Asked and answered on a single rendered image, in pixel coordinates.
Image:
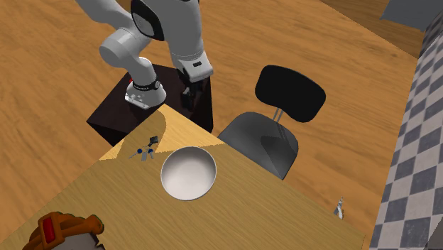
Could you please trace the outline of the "black office chair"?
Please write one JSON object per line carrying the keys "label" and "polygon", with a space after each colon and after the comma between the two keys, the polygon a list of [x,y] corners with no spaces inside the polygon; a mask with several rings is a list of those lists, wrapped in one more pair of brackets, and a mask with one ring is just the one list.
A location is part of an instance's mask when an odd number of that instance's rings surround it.
{"label": "black office chair", "polygon": [[281,180],[298,153],[294,134],[280,124],[282,114],[306,123],[326,101],[325,91],[307,76],[278,65],[266,65],[259,75],[255,95],[275,107],[274,117],[256,112],[238,115],[218,138]]}

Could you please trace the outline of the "white bowl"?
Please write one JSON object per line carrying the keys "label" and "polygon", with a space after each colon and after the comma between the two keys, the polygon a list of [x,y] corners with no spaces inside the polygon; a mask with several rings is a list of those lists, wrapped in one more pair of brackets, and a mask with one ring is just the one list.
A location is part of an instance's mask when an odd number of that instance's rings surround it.
{"label": "white bowl", "polygon": [[187,146],[173,151],[164,161],[160,181],[171,197],[196,200],[210,191],[217,177],[217,164],[203,148]]}

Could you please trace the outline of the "dark robot stand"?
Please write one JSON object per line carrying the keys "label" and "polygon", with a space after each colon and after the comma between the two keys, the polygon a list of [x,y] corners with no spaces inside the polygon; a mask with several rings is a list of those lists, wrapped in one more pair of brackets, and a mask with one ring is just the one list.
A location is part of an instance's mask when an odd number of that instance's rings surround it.
{"label": "dark robot stand", "polygon": [[[189,111],[182,107],[181,94],[185,84],[179,79],[178,71],[162,65],[154,65],[153,68],[167,93],[165,103],[211,133],[214,125],[210,79],[202,81],[202,91],[197,92],[194,109]],[[124,99],[130,79],[130,74],[125,74],[87,120],[87,123],[112,146],[131,133],[156,110],[155,107],[141,109]]]}

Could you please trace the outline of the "orange and red toy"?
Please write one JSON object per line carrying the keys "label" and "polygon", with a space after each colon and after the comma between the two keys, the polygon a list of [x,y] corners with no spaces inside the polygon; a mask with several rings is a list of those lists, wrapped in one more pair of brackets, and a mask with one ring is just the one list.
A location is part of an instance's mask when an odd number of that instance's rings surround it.
{"label": "orange and red toy", "polygon": [[38,220],[22,250],[105,250],[97,238],[103,232],[104,223],[95,214],[84,218],[50,212]]}

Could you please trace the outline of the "small white figure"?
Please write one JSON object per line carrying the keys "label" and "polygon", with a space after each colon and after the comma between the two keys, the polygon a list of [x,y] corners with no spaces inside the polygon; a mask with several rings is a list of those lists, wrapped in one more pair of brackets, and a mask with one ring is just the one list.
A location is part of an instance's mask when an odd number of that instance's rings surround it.
{"label": "small white figure", "polygon": [[343,201],[344,201],[344,197],[341,196],[338,203],[337,203],[336,208],[333,211],[333,214],[336,215],[339,219],[344,218],[344,210],[342,209]]}

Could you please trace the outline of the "bunch of keys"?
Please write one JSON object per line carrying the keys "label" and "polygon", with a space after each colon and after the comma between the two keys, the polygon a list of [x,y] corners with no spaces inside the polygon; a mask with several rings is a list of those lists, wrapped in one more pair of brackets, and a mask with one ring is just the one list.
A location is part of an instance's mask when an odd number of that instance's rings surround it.
{"label": "bunch of keys", "polygon": [[141,161],[146,161],[148,156],[150,156],[151,159],[153,159],[154,150],[152,146],[158,142],[159,140],[157,136],[150,137],[149,144],[142,146],[141,148],[138,148],[137,151],[130,156],[130,158],[134,158],[135,156],[140,155]]}

